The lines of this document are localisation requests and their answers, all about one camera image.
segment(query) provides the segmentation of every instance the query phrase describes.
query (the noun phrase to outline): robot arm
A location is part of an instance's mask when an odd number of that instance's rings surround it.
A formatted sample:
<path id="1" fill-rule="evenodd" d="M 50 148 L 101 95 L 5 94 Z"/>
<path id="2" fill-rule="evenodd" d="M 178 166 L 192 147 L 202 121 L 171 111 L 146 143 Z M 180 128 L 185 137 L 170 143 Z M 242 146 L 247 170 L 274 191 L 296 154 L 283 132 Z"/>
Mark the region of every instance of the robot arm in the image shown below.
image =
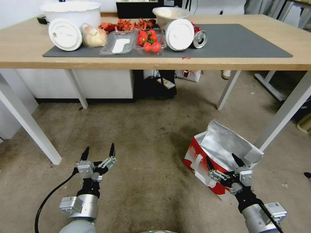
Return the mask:
<path id="1" fill-rule="evenodd" d="M 210 159 L 206 157 L 208 176 L 228 187 L 239 203 L 239 211 L 245 218 L 249 233 L 280 232 L 279 224 L 286 217 L 287 211 L 279 202 L 264 204 L 251 190 L 253 171 L 244 162 L 232 154 L 238 167 L 231 172 L 220 172 L 214 169 Z"/>
<path id="2" fill-rule="evenodd" d="M 69 218 L 83 218 L 94 221 L 97 218 L 97 200 L 99 199 L 99 184 L 103 174 L 116 163 L 114 144 L 111 145 L 109 157 L 104 161 L 88 161 L 89 147 L 84 151 L 81 160 L 77 162 L 78 172 L 83 179 L 82 189 L 76 196 L 64 197 L 59 205 L 60 210 L 69 214 Z"/>

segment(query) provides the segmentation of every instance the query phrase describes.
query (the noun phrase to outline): black box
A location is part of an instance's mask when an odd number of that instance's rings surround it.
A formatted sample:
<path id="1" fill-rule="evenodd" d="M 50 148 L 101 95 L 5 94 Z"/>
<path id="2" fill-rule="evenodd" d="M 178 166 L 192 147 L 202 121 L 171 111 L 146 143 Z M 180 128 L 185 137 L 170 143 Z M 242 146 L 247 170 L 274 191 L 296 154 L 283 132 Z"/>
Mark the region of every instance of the black box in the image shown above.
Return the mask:
<path id="1" fill-rule="evenodd" d="M 159 7 L 158 1 L 150 2 L 116 2 L 118 18 L 155 18 L 152 9 Z"/>

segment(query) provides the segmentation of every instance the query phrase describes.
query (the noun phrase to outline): red tomato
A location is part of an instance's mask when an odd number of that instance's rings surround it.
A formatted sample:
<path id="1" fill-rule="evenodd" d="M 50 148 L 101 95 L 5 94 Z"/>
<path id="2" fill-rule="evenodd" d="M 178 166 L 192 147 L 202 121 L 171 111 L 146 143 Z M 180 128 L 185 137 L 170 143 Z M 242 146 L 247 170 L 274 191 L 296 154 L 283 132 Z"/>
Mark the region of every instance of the red tomato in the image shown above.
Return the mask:
<path id="1" fill-rule="evenodd" d="M 140 37 L 138 39 L 138 44 L 143 47 L 143 45 L 147 42 L 147 39 L 145 37 Z"/>
<path id="2" fill-rule="evenodd" d="M 151 50 L 151 44 L 149 42 L 145 43 L 144 44 L 144 50 L 146 52 L 149 52 Z"/>
<path id="3" fill-rule="evenodd" d="M 158 41 L 157 35 L 156 35 L 156 34 L 150 35 L 150 40 L 151 40 L 152 42 L 157 42 L 157 41 Z"/>
<path id="4" fill-rule="evenodd" d="M 148 36 L 151 36 L 151 35 L 156 35 L 156 32 L 154 30 L 149 30 L 148 31 Z"/>
<path id="5" fill-rule="evenodd" d="M 153 53 L 158 53 L 161 51 L 161 44 L 159 42 L 155 42 L 153 43 L 153 45 L 151 46 L 151 51 Z"/>
<path id="6" fill-rule="evenodd" d="M 146 37 L 147 38 L 147 33 L 145 31 L 141 31 L 139 33 L 139 37 Z"/>

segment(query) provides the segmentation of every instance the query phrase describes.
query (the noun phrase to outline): white table leg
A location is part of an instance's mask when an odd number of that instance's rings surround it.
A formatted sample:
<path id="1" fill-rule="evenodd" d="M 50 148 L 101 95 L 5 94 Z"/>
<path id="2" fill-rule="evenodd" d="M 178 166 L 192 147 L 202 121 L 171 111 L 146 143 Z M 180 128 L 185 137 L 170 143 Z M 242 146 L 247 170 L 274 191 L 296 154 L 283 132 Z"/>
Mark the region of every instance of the white table leg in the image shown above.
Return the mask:
<path id="1" fill-rule="evenodd" d="M 275 74 L 276 71 L 269 71 L 269 73 L 267 74 L 267 76 L 265 78 L 263 78 L 260 74 L 255 74 L 255 78 L 261 82 L 261 84 L 267 88 L 267 90 L 275 97 L 278 99 L 278 101 L 283 101 L 286 98 L 280 93 L 278 92 L 278 90 L 276 90 L 269 82 L 272 78 L 272 76 Z"/>
<path id="2" fill-rule="evenodd" d="M 239 77 L 240 73 L 241 73 L 241 71 L 232 71 L 231 78 L 228 80 L 228 83 L 227 83 L 227 85 L 226 85 L 226 87 L 225 87 L 225 89 L 224 89 L 224 91 L 223 91 L 223 93 L 219 99 L 219 102 L 216 106 L 218 110 L 221 110 L 223 108 L 223 106 L 224 106 L 235 82 L 237 81 L 237 78 Z"/>
<path id="3" fill-rule="evenodd" d="M 83 94 L 83 91 L 78 83 L 78 80 L 77 80 L 77 77 L 74 73 L 73 70 L 64 70 L 65 73 L 67 74 L 71 84 L 72 84 L 72 87 L 74 88 L 79 100 L 80 100 L 80 103 L 82 104 L 82 107 L 84 109 L 87 109 L 88 108 L 88 103 L 84 97 L 84 94 Z"/>
<path id="4" fill-rule="evenodd" d="M 298 83 L 254 145 L 264 151 L 309 96 L 311 96 L 311 71 L 308 71 Z"/>
<path id="5" fill-rule="evenodd" d="M 58 165 L 62 160 L 61 156 L 1 74 L 0 100 L 24 127 L 32 139 L 41 148 L 41 150 L 43 150 L 51 162 L 55 165 Z"/>

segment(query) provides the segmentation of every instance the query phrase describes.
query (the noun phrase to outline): clear plastic container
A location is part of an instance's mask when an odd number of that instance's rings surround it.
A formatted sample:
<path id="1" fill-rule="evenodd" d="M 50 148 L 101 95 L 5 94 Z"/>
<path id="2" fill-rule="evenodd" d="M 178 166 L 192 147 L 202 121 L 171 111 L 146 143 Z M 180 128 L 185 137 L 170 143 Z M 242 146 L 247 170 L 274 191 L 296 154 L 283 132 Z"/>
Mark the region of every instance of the clear plastic container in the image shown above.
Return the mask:
<path id="1" fill-rule="evenodd" d="M 158 42 L 161 44 L 161 50 L 160 50 L 160 52 L 158 52 L 157 54 L 162 54 L 162 53 L 163 53 L 163 50 L 167 47 L 167 44 L 166 44 L 166 42 L 165 42 L 165 34 L 164 34 L 164 31 L 162 31 L 162 29 L 160 29 L 160 28 L 155 28 L 155 29 L 153 29 L 153 30 L 156 32 L 156 35 L 157 35 L 157 37 L 158 37 Z M 154 55 L 153 52 L 147 53 L 147 52 L 143 49 L 143 47 L 141 47 L 141 46 L 139 45 L 138 40 L 139 40 L 139 33 L 137 34 L 137 36 L 136 36 L 136 41 L 135 41 L 135 49 L 137 50 L 137 52 L 138 52 L 139 54 L 150 54 L 150 55 Z"/>
<path id="2" fill-rule="evenodd" d="M 130 52 L 135 44 L 135 39 L 138 30 L 132 31 L 113 31 L 108 36 L 108 43 L 99 52 L 100 55 L 121 54 Z M 122 50 L 116 50 L 115 46 L 118 44 L 118 40 L 129 40 L 129 43 L 124 44 Z"/>

